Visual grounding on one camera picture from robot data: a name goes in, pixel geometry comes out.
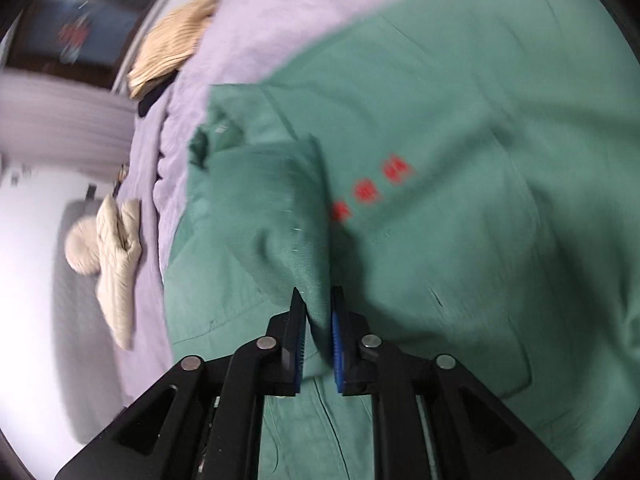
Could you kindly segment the green work jacket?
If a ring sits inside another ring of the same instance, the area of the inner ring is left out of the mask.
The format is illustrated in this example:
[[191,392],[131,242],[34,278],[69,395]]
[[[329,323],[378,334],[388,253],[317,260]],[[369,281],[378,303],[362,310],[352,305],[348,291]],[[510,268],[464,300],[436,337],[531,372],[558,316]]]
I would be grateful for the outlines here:
[[398,0],[258,84],[209,92],[165,273],[175,356],[228,356],[306,301],[302,390],[263,479],[369,479],[331,370],[330,289],[447,352],[577,479],[639,407],[639,65],[600,0]]

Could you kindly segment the grey quilted headboard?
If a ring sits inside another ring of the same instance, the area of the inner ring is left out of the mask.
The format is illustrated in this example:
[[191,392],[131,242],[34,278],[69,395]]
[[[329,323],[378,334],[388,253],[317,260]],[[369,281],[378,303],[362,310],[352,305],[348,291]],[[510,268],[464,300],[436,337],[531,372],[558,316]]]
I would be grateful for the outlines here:
[[124,408],[111,333],[96,300],[96,277],[68,264],[65,241],[75,222],[96,214],[98,200],[73,200],[63,210],[52,270],[54,362],[70,431],[90,442]]

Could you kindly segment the cream puffer jacket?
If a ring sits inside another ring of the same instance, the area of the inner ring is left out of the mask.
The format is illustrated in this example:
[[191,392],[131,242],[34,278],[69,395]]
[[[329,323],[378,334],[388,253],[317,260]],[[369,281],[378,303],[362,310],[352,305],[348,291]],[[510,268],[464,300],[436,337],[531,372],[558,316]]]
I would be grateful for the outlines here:
[[142,254],[140,209],[140,200],[119,205],[113,196],[106,196],[96,214],[100,263],[96,299],[122,350],[132,348],[134,333],[134,281]]

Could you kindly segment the round cream pleated cushion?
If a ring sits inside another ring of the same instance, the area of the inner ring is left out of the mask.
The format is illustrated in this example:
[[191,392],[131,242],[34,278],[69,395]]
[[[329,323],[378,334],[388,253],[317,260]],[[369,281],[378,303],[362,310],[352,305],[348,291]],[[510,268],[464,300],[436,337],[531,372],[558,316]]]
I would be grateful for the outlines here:
[[64,250],[67,263],[76,273],[98,274],[100,253],[96,218],[85,216],[77,220],[66,235]]

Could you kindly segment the grey pleated curtain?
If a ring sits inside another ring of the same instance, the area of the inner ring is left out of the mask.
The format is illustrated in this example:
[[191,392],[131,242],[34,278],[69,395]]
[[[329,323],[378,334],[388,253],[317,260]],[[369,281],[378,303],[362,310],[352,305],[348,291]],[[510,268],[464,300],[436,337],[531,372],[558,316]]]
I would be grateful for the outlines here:
[[1,155],[103,180],[129,160],[137,105],[77,81],[1,71]]

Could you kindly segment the lavender plush bed blanket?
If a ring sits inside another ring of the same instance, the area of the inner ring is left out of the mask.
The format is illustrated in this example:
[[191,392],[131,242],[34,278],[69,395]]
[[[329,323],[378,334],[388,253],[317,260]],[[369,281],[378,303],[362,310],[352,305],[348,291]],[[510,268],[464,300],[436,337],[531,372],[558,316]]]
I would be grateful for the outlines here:
[[205,117],[210,86],[268,76],[321,36],[387,0],[222,0],[177,79],[137,120],[129,172],[119,200],[141,202],[142,257],[136,328],[117,353],[124,402],[130,404],[174,362],[168,342],[163,272],[184,207],[186,144]]

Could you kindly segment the dark window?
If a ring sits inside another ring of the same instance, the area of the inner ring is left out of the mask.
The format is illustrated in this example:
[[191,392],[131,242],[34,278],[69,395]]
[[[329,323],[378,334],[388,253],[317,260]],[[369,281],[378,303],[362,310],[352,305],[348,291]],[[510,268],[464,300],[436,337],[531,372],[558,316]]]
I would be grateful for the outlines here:
[[6,65],[109,89],[156,0],[32,0]]

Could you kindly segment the black garment under corduroy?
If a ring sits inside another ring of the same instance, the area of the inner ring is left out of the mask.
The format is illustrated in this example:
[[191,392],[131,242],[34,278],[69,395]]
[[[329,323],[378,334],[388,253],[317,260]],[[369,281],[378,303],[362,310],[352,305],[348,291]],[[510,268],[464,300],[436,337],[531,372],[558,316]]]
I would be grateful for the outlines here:
[[145,118],[151,107],[175,81],[178,73],[178,70],[172,70],[170,73],[150,81],[151,87],[147,92],[145,92],[142,99],[138,102],[138,116],[140,118]]

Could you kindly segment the beige corduroy garment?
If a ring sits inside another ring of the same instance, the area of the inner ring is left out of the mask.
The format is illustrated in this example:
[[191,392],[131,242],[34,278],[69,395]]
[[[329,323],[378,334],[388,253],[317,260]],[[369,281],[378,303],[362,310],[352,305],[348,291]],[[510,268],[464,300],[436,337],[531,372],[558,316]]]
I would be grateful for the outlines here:
[[161,18],[143,38],[128,73],[131,99],[140,101],[194,55],[220,0],[191,0]]

